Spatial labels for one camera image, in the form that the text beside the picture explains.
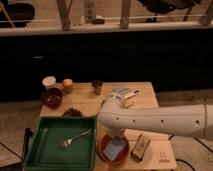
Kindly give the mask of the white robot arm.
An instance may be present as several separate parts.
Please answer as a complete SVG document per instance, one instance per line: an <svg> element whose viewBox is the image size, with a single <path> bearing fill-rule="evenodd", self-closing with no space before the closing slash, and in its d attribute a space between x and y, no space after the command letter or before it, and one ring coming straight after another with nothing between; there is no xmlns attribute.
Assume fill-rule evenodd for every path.
<svg viewBox="0 0 213 171"><path fill-rule="evenodd" d="M132 129L213 141L213 105L126 109L124 104L120 94L111 93L97 114L113 135Z"/></svg>

